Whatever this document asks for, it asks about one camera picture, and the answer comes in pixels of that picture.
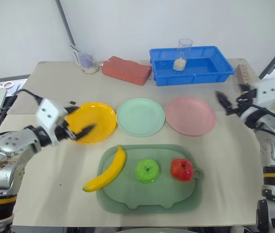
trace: green apple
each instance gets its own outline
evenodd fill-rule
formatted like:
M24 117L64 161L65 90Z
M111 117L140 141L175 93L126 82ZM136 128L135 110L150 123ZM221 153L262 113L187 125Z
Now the green apple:
M159 174L159 165L152 159L144 159L136 167L136 178L142 183L154 182Z

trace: metal pole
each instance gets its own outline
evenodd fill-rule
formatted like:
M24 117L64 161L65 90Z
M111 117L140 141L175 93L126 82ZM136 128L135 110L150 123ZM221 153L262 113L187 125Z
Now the metal pole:
M63 11L61 2L60 2L60 0L55 0L55 3L56 3L56 5L57 5L57 7L58 7L58 10L59 10L59 12L60 12L60 15L61 15L61 18L62 18L64 27L65 27L66 33L67 33L68 36L69 36L69 41L70 41L73 45L75 45L73 36L72 36L71 33L70 33L70 29L69 29L68 22L66 21L66 17L65 17L65 14L64 14L64 11Z

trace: banana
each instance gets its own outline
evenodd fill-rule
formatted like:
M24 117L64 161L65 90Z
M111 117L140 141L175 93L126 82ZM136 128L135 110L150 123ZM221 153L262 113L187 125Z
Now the banana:
M118 151L116 152L112 164L100 176L94 178L84 185L83 190L85 192L93 192L103 188L104 186L111 183L121 172L124 162L126 161L126 153L120 145L117 145L117 147Z

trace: pink plate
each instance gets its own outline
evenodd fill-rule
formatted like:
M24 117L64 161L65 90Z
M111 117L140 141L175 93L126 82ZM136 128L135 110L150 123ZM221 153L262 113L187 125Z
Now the pink plate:
M216 117L209 105L197 98L179 97L167 104L167 122L176 131L199 136L210 132Z

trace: fake fruit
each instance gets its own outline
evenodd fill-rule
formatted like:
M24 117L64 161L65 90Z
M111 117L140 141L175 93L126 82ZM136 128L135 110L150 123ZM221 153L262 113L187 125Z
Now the fake fruit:
M189 182L194 175L194 168L188 159L173 159L170 174L179 181Z
M152 159L144 159L136 167L136 177L142 183L154 182L158 178L159 173L159 166Z
M125 161L126 153L122 147L118 145L118 151L115 154L112 164L100 176L87 182L83 190L85 192L93 192L111 183L121 172Z

